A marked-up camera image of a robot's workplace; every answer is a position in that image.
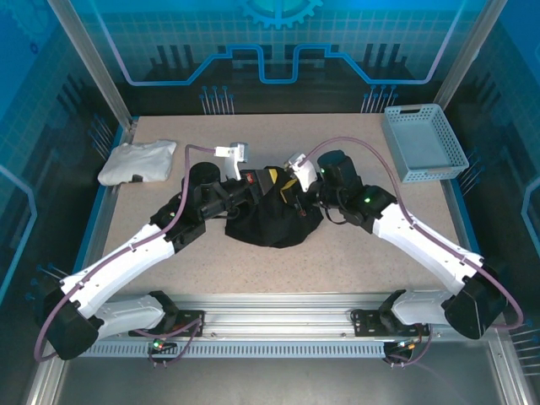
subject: black bracket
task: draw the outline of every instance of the black bracket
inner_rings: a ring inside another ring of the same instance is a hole
[[[379,310],[352,310],[351,321],[354,326],[354,336],[357,338],[385,338],[399,336],[403,338],[415,338],[429,336],[427,325],[417,327],[415,325],[403,325],[395,330],[389,330],[381,321]]]

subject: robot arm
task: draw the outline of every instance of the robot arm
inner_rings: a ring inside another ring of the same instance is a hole
[[[435,241],[422,235],[410,225],[392,194],[378,186],[363,184],[352,160],[341,150],[323,154],[317,160],[320,175],[310,162],[300,164],[304,158],[303,154],[296,154],[285,165],[298,179],[297,189],[307,190],[308,202],[338,209],[348,223],[392,243],[432,272],[447,288],[421,300],[413,292],[393,294],[391,302],[384,304],[385,308],[391,305],[386,315],[393,318],[386,324],[397,329],[417,323],[449,324],[468,338],[481,338],[506,306],[505,297],[464,262],[466,258],[496,277],[496,271],[483,257],[453,244],[411,215],[413,223]],[[289,202],[287,194],[282,193],[282,196],[285,202],[294,205],[295,200]],[[459,252],[461,259],[441,245]]]
[[[245,155],[231,154],[239,161]],[[142,246],[136,243],[165,229],[178,212],[180,194],[171,198],[129,241],[79,273],[61,280],[40,283],[36,300],[36,320],[43,325],[52,309],[77,284],[77,290],[58,311],[47,331],[47,339],[62,359],[73,359],[96,340],[119,332],[150,329],[151,333],[171,332],[179,313],[174,303],[162,292],[154,291],[137,300],[106,302],[114,293],[142,272],[184,249],[205,230],[205,221],[229,212],[242,203],[257,204],[273,186],[275,170],[230,171],[228,180],[220,182],[219,168],[208,162],[190,170],[186,205],[182,215],[162,236]],[[105,262],[117,251],[131,251],[105,264],[92,278],[82,279],[93,268]]]

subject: yellow tag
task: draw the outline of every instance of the yellow tag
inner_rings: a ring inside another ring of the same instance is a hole
[[[270,172],[270,177],[272,177],[272,183],[276,184],[276,180],[278,179],[278,171],[275,169],[268,169]]]
[[[294,184],[296,181],[298,181],[298,180],[292,179],[292,180],[287,181],[287,184],[285,184],[285,186],[283,186],[283,187],[281,188],[281,190],[279,190],[279,194],[281,194],[281,198],[283,199],[284,202],[288,203],[287,198],[285,198],[284,191],[285,191],[285,190],[288,190],[290,187],[292,187],[293,184]]]

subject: black cloth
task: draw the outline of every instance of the black cloth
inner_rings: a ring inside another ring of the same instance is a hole
[[[280,167],[265,169],[276,169],[276,183],[256,206],[239,205],[240,213],[227,220],[225,234],[257,246],[284,248],[298,245],[321,223],[321,210],[303,204],[306,216],[301,216],[296,208],[285,203],[279,192],[291,177]]]

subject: blue wall panel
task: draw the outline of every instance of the blue wall panel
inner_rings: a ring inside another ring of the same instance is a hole
[[[75,2],[136,115],[230,114],[226,101],[235,113],[378,112],[430,102],[483,5]],[[228,99],[205,92],[212,86],[225,86]],[[374,103],[379,97],[385,102]]]
[[[0,6],[0,392],[20,403],[34,285],[71,272],[117,123],[46,1]]]

